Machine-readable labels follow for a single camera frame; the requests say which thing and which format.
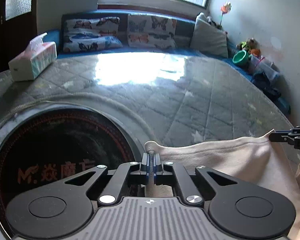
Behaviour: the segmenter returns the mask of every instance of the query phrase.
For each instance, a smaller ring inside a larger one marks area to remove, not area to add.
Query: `logo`
[[[149,205],[153,204],[154,202],[155,202],[155,201],[154,201],[153,199],[148,199],[148,200],[146,201],[146,203],[149,204]]]

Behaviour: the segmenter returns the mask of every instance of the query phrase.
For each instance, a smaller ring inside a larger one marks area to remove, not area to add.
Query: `black circular mat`
[[[0,222],[9,231],[5,207],[21,192],[99,164],[111,170],[130,161],[124,135],[99,113],[58,109],[37,115],[15,129],[0,150]]]

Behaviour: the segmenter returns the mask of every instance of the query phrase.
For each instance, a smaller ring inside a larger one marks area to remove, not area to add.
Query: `tissue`
[[[43,33],[29,42],[26,49],[9,62],[14,81],[34,80],[50,63],[57,59],[55,42],[43,42]]]

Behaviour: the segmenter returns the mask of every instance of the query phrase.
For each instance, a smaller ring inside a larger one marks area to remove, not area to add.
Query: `metal screw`
[[[99,201],[105,204],[110,204],[115,201],[115,197],[111,195],[103,195],[99,198]]]
[[[189,203],[199,203],[199,202],[202,201],[202,198],[200,196],[197,196],[197,195],[191,195],[191,196],[187,197],[186,200]]]

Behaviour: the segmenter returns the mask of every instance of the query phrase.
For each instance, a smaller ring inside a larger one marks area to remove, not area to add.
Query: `ribbed gray plate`
[[[202,209],[184,206],[176,197],[124,197],[116,206],[100,208],[89,225],[65,239],[237,240],[216,229]]]

